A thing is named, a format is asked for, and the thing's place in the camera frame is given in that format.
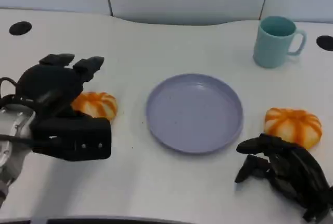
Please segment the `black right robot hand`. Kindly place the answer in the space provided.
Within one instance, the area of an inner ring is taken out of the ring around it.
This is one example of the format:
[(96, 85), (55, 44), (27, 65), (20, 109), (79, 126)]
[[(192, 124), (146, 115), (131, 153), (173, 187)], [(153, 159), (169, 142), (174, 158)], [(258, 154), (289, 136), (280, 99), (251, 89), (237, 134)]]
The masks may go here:
[(302, 146), (260, 134), (238, 144), (247, 157), (235, 183), (249, 177), (266, 179), (285, 198), (304, 208), (306, 222), (321, 222), (332, 211), (332, 186), (316, 159)]

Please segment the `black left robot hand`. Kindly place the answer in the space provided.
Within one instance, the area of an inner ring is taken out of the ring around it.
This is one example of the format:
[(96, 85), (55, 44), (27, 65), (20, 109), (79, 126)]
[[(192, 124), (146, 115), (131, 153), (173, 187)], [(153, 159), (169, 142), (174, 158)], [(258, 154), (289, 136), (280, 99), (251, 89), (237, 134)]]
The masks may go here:
[(27, 69), (16, 85), (16, 95), (33, 102), (41, 117), (74, 117), (71, 103), (83, 92), (83, 84), (100, 70), (104, 58), (81, 59), (71, 68), (73, 54), (49, 54)]

